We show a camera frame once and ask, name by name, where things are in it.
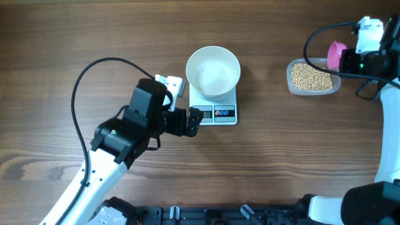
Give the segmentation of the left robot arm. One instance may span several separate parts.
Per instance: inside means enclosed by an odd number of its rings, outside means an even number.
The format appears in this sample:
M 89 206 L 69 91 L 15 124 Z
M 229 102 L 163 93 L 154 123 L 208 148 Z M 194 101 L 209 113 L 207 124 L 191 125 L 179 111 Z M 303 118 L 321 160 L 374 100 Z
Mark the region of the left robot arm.
M 162 133 L 194 137 L 203 119 L 197 108 L 164 105 L 172 94 L 153 79 L 140 79 L 131 102 L 124 106 L 122 117 L 112 117 L 95 130 L 88 161 L 59 198 L 43 224 L 86 224 L 111 188 L 124 176 L 133 162 L 151 150 L 150 139 Z

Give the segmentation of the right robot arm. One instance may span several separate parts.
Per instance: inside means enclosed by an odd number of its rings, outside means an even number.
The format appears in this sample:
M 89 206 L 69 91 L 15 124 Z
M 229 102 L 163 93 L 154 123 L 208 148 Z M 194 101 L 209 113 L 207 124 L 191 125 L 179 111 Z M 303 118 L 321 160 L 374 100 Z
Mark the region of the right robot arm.
M 332 45 L 325 72 L 363 79 L 358 91 L 377 84 L 372 98 L 381 100 L 383 110 L 380 163 L 372 184 L 354 187 L 343 197 L 304 196 L 298 213 L 320 224 L 399 224 L 399 15 L 386 24 L 365 16 L 345 25 L 357 35 L 357 45 Z

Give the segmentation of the pink measuring scoop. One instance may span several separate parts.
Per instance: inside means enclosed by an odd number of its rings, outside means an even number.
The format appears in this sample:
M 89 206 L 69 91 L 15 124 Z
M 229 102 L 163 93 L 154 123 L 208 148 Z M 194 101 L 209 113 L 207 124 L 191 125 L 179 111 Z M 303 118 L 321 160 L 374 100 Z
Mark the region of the pink measuring scoop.
M 337 71 L 342 56 L 342 52 L 347 49 L 347 46 L 341 42 L 334 41 L 327 53 L 327 66 L 330 70 Z

